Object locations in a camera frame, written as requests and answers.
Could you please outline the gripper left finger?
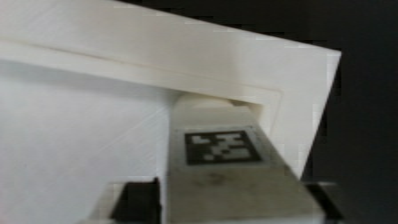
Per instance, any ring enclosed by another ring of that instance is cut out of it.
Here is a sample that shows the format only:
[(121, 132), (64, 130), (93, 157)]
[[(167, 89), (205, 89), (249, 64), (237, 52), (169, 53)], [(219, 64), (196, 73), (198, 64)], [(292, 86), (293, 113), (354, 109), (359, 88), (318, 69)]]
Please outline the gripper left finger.
[(128, 182), (110, 188), (94, 224), (160, 224), (160, 183)]

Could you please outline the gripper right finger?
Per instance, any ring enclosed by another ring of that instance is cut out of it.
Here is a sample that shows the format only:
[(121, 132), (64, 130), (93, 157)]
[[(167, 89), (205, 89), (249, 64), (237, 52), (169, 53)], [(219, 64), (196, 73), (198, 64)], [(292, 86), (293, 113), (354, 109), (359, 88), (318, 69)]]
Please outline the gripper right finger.
[(338, 196), (338, 184), (333, 182), (306, 182), (304, 186), (325, 213), (322, 224), (349, 224)]

